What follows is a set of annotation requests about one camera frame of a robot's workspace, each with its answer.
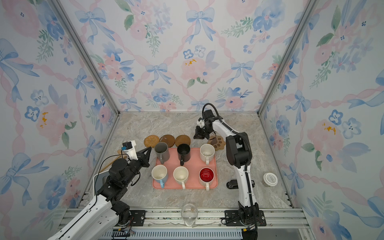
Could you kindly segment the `woven rattan round coaster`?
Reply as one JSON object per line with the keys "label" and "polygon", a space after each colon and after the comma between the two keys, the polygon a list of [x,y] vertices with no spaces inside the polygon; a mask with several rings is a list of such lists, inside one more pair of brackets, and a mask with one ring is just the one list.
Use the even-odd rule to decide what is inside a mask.
{"label": "woven rattan round coaster", "polygon": [[144,145],[146,148],[151,147],[154,148],[160,142],[160,138],[156,135],[150,135],[145,138]]}

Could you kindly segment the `plain brown wooden coaster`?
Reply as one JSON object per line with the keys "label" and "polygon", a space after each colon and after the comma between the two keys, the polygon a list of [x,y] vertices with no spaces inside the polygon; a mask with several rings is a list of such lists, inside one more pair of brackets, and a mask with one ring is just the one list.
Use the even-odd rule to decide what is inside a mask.
{"label": "plain brown wooden coaster", "polygon": [[190,145],[191,144],[191,139],[187,135],[179,135],[178,137],[175,138],[175,145],[178,147],[179,145],[186,144]]}

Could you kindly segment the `cork paw print coaster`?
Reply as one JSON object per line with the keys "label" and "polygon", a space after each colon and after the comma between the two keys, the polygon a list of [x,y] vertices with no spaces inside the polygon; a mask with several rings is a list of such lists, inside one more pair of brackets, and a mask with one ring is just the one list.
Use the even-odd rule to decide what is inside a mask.
{"label": "cork paw print coaster", "polygon": [[208,144],[212,145],[216,151],[224,150],[226,142],[222,136],[216,136],[213,139],[208,140]]}

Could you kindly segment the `brown wooden coaster white streak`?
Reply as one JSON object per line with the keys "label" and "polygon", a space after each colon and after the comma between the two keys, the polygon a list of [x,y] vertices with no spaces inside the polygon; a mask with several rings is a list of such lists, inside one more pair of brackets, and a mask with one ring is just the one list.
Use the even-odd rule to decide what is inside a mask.
{"label": "brown wooden coaster white streak", "polygon": [[175,144],[175,138],[172,135],[163,135],[160,138],[160,142],[166,143],[169,148],[173,147]]}

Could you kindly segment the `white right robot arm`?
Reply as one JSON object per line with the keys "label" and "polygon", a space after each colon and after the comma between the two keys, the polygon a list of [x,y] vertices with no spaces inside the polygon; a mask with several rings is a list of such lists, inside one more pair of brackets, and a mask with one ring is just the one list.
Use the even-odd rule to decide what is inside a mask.
{"label": "white right robot arm", "polygon": [[249,137],[245,132],[238,132],[230,127],[219,115],[217,109],[202,110],[202,117],[197,121],[194,139],[209,139],[211,133],[225,139],[229,164],[234,168],[239,189],[239,218],[249,230],[257,230],[262,225],[262,217],[257,203],[251,179],[251,161],[253,158]]}

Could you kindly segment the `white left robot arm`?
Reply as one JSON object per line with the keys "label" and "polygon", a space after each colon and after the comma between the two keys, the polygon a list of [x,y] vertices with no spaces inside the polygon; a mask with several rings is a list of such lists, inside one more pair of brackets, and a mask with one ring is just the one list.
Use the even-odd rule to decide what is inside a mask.
{"label": "white left robot arm", "polygon": [[94,187],[96,195],[90,203],[50,239],[97,240],[115,225],[132,221],[130,206],[121,198],[134,186],[133,179],[141,168],[150,166],[151,151],[151,147],[138,152],[134,147],[122,150],[127,158],[112,163],[106,182],[99,189]]}

